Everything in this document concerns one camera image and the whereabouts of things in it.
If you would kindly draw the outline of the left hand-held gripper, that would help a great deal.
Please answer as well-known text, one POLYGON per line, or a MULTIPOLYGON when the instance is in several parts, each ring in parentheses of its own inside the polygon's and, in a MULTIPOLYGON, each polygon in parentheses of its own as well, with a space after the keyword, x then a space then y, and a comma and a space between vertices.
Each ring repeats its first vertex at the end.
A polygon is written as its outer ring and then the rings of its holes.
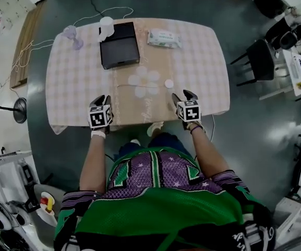
POLYGON ((88 107, 87 116, 91 130, 101 130, 108 134, 113 122, 111 96, 105 98, 105 95, 101 95, 95 98, 88 107))

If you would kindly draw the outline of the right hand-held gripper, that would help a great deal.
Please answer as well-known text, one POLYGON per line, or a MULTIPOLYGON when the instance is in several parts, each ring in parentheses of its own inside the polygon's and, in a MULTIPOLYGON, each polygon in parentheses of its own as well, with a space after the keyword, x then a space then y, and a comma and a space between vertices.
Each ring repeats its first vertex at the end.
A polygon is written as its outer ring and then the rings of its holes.
POLYGON ((176 107, 176 113, 179 119, 183 122, 183 127, 188 129, 192 123, 200 125, 201 108, 198 101, 198 96, 193 92, 184 89, 186 101, 181 101, 177 94, 172 93, 172 100, 176 107))

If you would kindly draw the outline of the person's right hand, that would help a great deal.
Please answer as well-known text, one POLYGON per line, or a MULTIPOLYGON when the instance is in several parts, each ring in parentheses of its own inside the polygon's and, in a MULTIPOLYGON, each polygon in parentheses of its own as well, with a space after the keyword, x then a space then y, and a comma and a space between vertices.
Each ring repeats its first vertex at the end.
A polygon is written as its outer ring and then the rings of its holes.
POLYGON ((186 129, 189 130, 190 134, 193 133, 196 129, 201 129, 204 133, 206 133, 205 128, 199 121, 188 122, 186 125, 186 129))

